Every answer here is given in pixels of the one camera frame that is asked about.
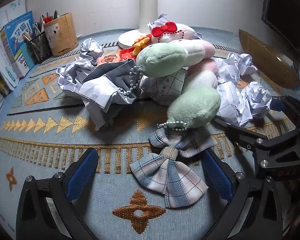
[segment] orange triangle pattern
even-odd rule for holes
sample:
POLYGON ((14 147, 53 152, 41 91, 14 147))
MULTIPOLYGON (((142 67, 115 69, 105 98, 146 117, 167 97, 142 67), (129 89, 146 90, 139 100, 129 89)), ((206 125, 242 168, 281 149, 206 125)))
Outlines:
POLYGON ((56 79, 59 75, 57 73, 53 73, 51 75, 47 75, 42 77, 42 81, 45 85, 48 85, 52 80, 56 79))
POLYGON ((48 97, 48 94, 47 94, 45 88, 43 88, 38 93, 36 93, 33 97, 31 97, 25 103, 25 105, 28 106, 28 105, 41 103, 41 102, 46 102, 46 101, 49 101, 49 97, 48 97))

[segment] bow tie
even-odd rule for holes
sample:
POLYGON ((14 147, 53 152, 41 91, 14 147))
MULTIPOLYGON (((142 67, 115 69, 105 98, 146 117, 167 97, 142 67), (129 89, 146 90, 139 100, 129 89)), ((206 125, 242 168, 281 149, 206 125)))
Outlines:
POLYGON ((163 26, 154 27, 151 31, 151 34, 154 37, 160 37, 164 33, 174 33, 177 31, 177 26, 174 22, 166 22, 163 26))
POLYGON ((150 137, 150 143, 164 147, 161 153, 149 153, 130 165, 132 173, 143 187, 164 194, 167 208, 189 206, 208 189, 187 165, 176 162, 178 153, 189 158, 216 145, 205 130, 192 130, 170 133, 165 128, 158 129, 150 137))

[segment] lamp base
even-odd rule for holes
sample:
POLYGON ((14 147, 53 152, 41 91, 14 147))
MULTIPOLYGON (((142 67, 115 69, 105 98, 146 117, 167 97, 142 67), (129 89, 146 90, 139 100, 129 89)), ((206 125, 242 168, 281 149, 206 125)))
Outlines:
POLYGON ((139 30, 128 31, 124 34, 121 34, 118 38, 119 46, 123 49, 130 48, 136 39, 140 38, 140 36, 148 34, 149 33, 141 33, 139 30))

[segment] paper with table grid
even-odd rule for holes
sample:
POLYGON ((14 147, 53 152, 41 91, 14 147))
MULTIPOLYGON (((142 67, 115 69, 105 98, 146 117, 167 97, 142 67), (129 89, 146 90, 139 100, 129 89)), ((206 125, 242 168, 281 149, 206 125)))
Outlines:
POLYGON ((169 106, 181 95, 185 75, 186 70, 180 69, 171 75, 160 78, 144 76, 140 83, 140 88, 145 91, 145 93, 141 96, 149 96, 157 103, 169 106))

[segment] metal screw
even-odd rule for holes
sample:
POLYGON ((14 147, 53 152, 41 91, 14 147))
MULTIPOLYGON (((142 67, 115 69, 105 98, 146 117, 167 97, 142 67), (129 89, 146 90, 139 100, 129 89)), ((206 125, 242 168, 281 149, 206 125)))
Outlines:
POLYGON ((28 176, 28 177, 26 177, 26 182, 30 182, 31 180, 33 179, 33 176, 28 176))
POLYGON ((260 166, 261 166, 261 167, 266 167, 266 166, 268 166, 268 161, 267 161, 267 160, 262 160, 262 161, 260 162, 260 166))
POLYGON ((245 175, 242 172, 237 172, 235 175, 238 179, 244 179, 245 177, 245 175))
POLYGON ((63 175, 63 172, 59 171, 59 172, 55 173, 53 175, 53 177, 55 177, 56 179, 60 179, 62 177, 62 175, 63 175))

